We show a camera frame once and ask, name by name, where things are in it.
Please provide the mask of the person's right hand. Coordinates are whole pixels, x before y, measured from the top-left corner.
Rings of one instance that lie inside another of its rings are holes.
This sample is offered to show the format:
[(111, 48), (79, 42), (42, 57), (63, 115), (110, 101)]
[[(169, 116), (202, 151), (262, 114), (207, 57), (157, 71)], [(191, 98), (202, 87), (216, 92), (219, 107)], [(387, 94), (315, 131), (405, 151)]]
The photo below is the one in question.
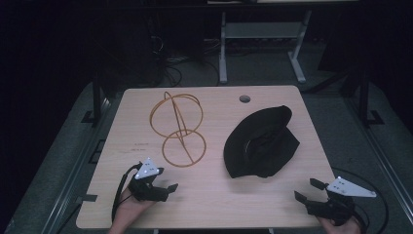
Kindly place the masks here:
[(361, 234), (360, 225), (354, 217), (339, 226), (336, 226), (331, 219), (317, 217), (317, 220), (327, 234)]

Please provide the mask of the person's left hand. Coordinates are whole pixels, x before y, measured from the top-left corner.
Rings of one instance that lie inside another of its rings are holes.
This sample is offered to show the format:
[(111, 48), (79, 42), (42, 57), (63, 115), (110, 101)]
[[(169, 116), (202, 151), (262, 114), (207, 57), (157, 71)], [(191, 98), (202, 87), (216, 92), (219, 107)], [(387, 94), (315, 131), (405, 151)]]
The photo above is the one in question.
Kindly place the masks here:
[(137, 201), (127, 188), (122, 192), (121, 199), (122, 203), (118, 207), (112, 222), (112, 225), (115, 226), (127, 226), (129, 228), (145, 211), (155, 205), (154, 201)]

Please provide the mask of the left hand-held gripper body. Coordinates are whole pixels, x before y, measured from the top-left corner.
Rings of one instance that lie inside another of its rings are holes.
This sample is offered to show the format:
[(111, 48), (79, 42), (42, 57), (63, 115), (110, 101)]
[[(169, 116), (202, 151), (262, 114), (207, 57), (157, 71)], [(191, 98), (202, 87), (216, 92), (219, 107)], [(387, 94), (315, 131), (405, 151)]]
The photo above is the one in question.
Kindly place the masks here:
[(153, 181), (157, 177), (158, 167), (151, 158), (133, 165), (130, 171), (135, 170), (128, 185), (132, 196), (138, 201), (165, 202), (169, 197), (166, 188), (156, 187)]

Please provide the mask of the black brimmed hat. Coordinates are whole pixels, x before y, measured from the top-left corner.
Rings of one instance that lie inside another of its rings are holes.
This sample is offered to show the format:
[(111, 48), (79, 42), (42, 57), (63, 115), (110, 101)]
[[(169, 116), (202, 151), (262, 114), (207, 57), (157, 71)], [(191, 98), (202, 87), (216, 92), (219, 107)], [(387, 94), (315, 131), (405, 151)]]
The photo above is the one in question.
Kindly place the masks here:
[(287, 127), (287, 106), (258, 110), (232, 131), (224, 145), (224, 163), (231, 178), (274, 176), (294, 156), (300, 142)]

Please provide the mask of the black metal post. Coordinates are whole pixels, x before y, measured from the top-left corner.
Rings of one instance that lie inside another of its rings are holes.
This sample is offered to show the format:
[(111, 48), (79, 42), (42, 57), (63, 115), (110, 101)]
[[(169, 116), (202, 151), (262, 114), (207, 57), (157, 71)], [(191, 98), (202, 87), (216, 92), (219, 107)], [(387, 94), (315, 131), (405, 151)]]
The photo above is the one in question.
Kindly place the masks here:
[(99, 76), (97, 73), (93, 77), (93, 103), (93, 126), (95, 127), (98, 124), (101, 117), (101, 90), (99, 85)]

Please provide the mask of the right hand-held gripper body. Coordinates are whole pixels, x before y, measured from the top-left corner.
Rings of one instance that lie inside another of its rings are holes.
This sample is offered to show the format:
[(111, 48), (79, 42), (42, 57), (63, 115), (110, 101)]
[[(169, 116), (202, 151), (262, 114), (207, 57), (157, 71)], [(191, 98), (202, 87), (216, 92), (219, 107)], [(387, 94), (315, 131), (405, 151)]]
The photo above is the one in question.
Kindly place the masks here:
[(336, 226), (346, 223), (352, 216), (357, 216), (355, 197), (376, 198), (377, 193), (352, 183), (340, 176), (324, 189), (326, 202), (310, 201), (305, 205), (307, 213), (317, 217), (331, 219)]

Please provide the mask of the grey metal rail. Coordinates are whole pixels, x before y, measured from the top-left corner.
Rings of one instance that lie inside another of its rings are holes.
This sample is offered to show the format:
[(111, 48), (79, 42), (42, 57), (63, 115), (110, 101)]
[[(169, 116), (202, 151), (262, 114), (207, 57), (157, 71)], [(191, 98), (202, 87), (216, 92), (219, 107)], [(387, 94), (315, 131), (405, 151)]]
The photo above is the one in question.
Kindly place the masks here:
[(88, 129), (84, 144), (62, 190), (57, 195), (41, 234), (63, 234), (66, 227), (75, 222), (83, 203), (96, 198), (95, 195), (89, 195), (87, 189), (106, 141), (107, 121), (112, 118), (111, 106), (107, 98), (100, 105), (101, 117)]
[(364, 137), (368, 141), (368, 144), (372, 148), (379, 167), (387, 180), (389, 187), (392, 189), (399, 205), (403, 212), (407, 216), (409, 222), (413, 225), (413, 197), (409, 194), (406, 187), (402, 183), (398, 174), (391, 165), (388, 159), (388, 155), (385, 153), (383, 147), (379, 144), (377, 137), (373, 134), (370, 126), (365, 124), (361, 117), (358, 115), (357, 106), (354, 102), (348, 98), (344, 99), (347, 108), (351, 112), (352, 116), (356, 119), (358, 127), (361, 129)]

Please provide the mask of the white metal desk frame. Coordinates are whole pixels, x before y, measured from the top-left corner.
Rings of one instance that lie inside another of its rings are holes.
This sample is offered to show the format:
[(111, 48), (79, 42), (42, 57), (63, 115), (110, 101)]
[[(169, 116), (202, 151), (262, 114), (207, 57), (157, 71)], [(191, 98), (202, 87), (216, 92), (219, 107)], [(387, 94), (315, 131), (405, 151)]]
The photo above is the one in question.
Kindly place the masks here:
[(295, 39), (295, 48), (288, 52), (288, 58), (299, 83), (305, 83), (306, 78), (298, 60), (298, 56), (307, 32), (312, 12), (307, 11), (301, 21), (288, 22), (229, 22), (226, 13), (221, 14), (220, 51), (219, 51), (219, 82), (226, 84), (226, 40), (227, 39)]

